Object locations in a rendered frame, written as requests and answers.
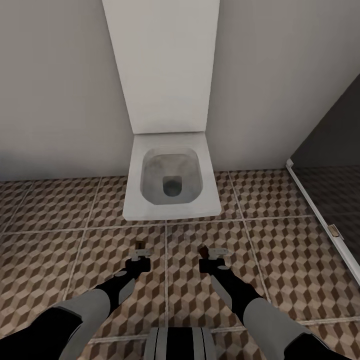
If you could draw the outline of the mousetrap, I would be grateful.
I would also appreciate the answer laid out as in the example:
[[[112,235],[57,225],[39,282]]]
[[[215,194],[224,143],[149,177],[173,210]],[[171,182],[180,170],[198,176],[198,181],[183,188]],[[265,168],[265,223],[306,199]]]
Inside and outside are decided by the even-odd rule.
[[[202,256],[203,259],[209,259],[210,255],[209,255],[208,251],[209,251],[209,249],[206,245],[198,250],[198,252],[200,253],[200,255]]]
[[[135,242],[135,249],[136,250],[146,249],[146,241],[145,240],[137,240]]]

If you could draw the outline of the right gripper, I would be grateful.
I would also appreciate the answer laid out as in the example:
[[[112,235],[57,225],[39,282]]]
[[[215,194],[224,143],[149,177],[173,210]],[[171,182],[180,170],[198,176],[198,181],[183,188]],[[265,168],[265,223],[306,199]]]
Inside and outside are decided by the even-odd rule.
[[[200,273],[209,273],[209,270],[213,264],[224,264],[225,260],[223,258],[217,258],[217,260],[212,259],[199,259],[199,272]],[[210,273],[209,273],[210,275]]]

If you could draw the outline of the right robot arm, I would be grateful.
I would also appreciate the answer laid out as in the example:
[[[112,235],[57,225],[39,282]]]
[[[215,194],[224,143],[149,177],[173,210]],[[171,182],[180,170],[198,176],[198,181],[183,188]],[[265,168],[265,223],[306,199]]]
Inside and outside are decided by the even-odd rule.
[[[236,313],[266,360],[351,360],[334,350],[316,333],[275,308],[249,283],[237,277],[223,258],[229,250],[210,248],[209,259],[199,259],[199,272],[209,273],[211,286]]]

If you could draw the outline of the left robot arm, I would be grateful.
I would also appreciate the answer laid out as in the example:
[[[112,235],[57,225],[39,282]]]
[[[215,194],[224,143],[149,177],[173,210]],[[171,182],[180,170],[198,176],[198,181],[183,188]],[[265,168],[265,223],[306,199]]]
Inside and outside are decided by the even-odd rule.
[[[27,327],[0,339],[0,360],[77,360],[98,329],[151,271],[152,249],[135,249],[114,278],[46,309]]]

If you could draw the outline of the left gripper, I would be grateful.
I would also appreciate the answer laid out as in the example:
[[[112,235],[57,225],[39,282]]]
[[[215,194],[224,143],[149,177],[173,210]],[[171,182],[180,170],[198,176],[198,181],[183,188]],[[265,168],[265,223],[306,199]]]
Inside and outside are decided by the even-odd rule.
[[[138,270],[138,275],[140,276],[141,273],[143,272],[150,272],[151,271],[151,259],[150,258],[145,258],[145,257],[141,257],[140,260],[138,261],[132,261],[132,259],[128,259],[125,262],[125,266],[126,268],[130,267],[130,266],[134,266],[137,268]]]

